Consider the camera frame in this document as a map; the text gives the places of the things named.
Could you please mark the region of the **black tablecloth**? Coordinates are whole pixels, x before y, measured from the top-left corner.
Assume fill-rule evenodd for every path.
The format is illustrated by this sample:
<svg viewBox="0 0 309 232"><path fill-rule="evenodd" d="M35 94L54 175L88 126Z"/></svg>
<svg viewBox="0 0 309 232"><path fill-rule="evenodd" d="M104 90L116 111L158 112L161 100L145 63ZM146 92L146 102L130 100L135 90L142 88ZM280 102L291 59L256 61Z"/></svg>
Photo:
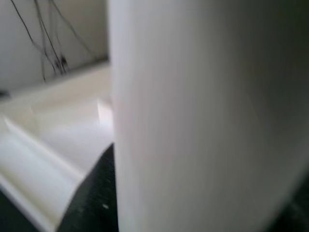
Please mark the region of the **black tablecloth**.
<svg viewBox="0 0 309 232"><path fill-rule="evenodd" d="M0 232L46 232L26 217L0 189Z"/></svg>

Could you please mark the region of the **white plastic table leg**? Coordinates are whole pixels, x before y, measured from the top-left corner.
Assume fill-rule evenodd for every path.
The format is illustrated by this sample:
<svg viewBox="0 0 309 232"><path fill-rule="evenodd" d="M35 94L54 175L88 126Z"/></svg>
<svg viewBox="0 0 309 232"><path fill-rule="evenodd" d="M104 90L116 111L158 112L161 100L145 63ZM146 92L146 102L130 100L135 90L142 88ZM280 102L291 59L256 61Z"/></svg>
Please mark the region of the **white plastic table leg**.
<svg viewBox="0 0 309 232"><path fill-rule="evenodd" d="M261 232L309 170L309 0L108 0L120 232Z"/></svg>

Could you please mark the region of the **white plastic table top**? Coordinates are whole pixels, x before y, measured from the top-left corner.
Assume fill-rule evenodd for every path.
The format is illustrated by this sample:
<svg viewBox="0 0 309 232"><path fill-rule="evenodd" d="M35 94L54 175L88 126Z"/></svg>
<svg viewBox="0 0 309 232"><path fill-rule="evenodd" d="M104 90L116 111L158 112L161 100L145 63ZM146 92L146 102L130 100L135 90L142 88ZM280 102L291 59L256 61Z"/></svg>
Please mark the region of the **white plastic table top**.
<svg viewBox="0 0 309 232"><path fill-rule="evenodd" d="M39 232L56 232L113 142L108 63L12 93L0 100L0 191Z"/></svg>

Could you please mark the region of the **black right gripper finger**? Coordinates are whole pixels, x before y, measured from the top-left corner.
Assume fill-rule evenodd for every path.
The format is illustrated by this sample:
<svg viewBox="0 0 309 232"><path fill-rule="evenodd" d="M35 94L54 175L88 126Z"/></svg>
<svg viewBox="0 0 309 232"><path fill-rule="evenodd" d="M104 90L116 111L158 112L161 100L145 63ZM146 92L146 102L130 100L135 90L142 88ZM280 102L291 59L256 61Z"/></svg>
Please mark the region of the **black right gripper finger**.
<svg viewBox="0 0 309 232"><path fill-rule="evenodd" d="M77 188L56 232L118 232L113 143Z"/></svg>

